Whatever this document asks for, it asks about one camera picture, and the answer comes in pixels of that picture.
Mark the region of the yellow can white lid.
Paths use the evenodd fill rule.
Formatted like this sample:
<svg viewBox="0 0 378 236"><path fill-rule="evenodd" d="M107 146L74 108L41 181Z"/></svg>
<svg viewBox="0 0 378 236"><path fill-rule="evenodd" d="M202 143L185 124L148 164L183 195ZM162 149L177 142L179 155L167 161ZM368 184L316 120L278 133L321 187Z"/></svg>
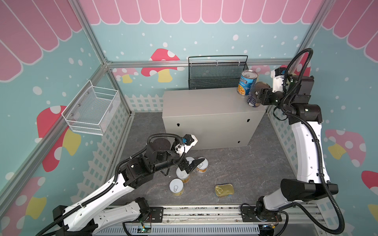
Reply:
<svg viewBox="0 0 378 236"><path fill-rule="evenodd" d="M196 170L199 172L199 173L205 173L208 169L208 166L209 166L209 162L206 158L204 157L201 157L201 159L203 159L203 161L197 166Z"/></svg>
<svg viewBox="0 0 378 236"><path fill-rule="evenodd" d="M173 179L169 184L169 189L175 196L180 196L184 192L184 183L181 179Z"/></svg>
<svg viewBox="0 0 378 236"><path fill-rule="evenodd" d="M176 175L183 183L187 183L190 180L190 174L186 171L181 171L179 167L176 170Z"/></svg>
<svg viewBox="0 0 378 236"><path fill-rule="evenodd" d="M195 159L193 157L186 157L185 160L185 163L190 165Z"/></svg>

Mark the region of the dark navy label can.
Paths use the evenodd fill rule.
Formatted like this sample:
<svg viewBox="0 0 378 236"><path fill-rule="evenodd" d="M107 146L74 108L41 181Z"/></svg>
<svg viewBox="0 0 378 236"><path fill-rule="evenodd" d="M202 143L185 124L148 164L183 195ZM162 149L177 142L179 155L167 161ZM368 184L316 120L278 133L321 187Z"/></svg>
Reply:
<svg viewBox="0 0 378 236"><path fill-rule="evenodd" d="M250 91L247 103L251 107L258 107L261 105L260 94L262 89L270 89L271 87L265 82L257 82L253 90Z"/></svg>

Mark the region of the blue Progresso soup can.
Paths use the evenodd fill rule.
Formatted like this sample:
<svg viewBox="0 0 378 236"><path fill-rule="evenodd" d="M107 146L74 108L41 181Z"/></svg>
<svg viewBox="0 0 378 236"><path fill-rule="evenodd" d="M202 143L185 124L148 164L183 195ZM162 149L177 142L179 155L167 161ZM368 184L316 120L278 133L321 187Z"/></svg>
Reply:
<svg viewBox="0 0 378 236"><path fill-rule="evenodd" d="M253 70L244 70L241 73L237 91L240 95L247 96L254 89L258 80L258 74Z"/></svg>

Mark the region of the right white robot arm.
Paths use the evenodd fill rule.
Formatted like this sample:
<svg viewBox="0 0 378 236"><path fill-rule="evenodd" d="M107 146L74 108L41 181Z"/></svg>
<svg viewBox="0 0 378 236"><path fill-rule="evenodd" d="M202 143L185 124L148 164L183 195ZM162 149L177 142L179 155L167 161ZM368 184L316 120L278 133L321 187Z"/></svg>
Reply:
<svg viewBox="0 0 378 236"><path fill-rule="evenodd" d="M280 188L270 195L261 196L254 206L243 203L240 212L243 222L260 222L263 236L275 235L274 229L282 218L284 224L277 235L288 226L286 209L299 207L321 230L340 235L345 230L345 220L334 195L339 192L337 184L330 181L321 148L322 114L316 104L309 104L314 84L312 76L305 71L313 56L313 49L300 51L286 67L274 71L273 87L256 85L249 100L257 105L272 105L286 117L294 133L298 170L296 179L283 179ZM329 229L317 221L302 205L303 202L328 198L336 212L338 226Z"/></svg>

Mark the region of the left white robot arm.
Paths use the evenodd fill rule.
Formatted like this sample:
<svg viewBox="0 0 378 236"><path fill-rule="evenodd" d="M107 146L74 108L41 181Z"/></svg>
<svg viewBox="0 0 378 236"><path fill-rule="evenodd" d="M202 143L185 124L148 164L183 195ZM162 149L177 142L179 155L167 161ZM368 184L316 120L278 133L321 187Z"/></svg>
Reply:
<svg viewBox="0 0 378 236"><path fill-rule="evenodd" d="M204 158L192 162L186 159L186 154L197 143L198 139L190 134L184 137L171 133L151 135L142 150L117 164L114 176L104 185L77 203L56 207L54 221L37 235L92 236L120 222L142 222L151 212L144 198L112 209L109 206L151 181L156 172L177 166L181 171L191 173L204 161Z"/></svg>

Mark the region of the yellow can white lid front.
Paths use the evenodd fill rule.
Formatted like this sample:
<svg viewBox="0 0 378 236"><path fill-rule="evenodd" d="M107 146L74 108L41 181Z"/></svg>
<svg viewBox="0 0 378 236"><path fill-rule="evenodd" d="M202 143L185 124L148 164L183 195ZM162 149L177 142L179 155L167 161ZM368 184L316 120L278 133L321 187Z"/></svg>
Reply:
<svg viewBox="0 0 378 236"><path fill-rule="evenodd" d="M169 189L175 196L180 196L184 192L184 183L181 179L173 179L169 184Z"/></svg>

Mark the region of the gold rectangular sardine tin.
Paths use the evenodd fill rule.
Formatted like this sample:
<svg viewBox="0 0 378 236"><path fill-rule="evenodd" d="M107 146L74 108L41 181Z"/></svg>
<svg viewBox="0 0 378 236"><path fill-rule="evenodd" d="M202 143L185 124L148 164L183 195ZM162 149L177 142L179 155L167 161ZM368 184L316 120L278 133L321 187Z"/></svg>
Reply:
<svg viewBox="0 0 378 236"><path fill-rule="evenodd" d="M235 193L232 184L222 184L215 186L215 194L217 197L222 198Z"/></svg>

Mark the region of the grey metal cabinet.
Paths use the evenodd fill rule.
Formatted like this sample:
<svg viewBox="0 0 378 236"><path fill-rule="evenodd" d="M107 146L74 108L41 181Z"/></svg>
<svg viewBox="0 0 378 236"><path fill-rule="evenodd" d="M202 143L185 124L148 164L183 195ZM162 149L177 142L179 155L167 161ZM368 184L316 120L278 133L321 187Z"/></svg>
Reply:
<svg viewBox="0 0 378 236"><path fill-rule="evenodd" d="M265 112L262 105L251 107L236 88L172 90L163 95L166 132L194 135L194 150L247 146Z"/></svg>

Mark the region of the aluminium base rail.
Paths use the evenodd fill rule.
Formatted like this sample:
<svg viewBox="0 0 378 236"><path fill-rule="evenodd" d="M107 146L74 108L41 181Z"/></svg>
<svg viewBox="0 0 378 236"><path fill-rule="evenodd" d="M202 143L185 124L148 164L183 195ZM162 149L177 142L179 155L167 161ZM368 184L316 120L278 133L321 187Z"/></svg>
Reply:
<svg viewBox="0 0 378 236"><path fill-rule="evenodd" d="M288 213L277 212L266 220L246 205L165 205L156 206L140 223L122 223L127 236L284 236L294 225Z"/></svg>

